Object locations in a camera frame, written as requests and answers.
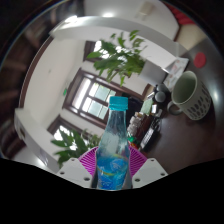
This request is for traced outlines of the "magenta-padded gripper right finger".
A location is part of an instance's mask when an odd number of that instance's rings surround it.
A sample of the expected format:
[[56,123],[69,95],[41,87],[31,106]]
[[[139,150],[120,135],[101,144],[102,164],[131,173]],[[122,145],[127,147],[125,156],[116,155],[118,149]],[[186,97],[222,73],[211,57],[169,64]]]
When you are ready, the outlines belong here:
[[147,159],[133,147],[129,147],[129,150],[129,171],[133,188],[146,186],[167,176],[167,172],[155,158]]

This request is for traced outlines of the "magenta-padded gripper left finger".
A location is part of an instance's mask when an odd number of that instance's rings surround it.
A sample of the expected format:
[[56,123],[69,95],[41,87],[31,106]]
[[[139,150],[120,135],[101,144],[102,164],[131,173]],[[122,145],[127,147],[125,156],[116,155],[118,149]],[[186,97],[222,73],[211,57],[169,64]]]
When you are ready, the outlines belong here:
[[81,187],[96,188],[96,150],[97,147],[94,147],[79,158],[70,158],[57,175]]

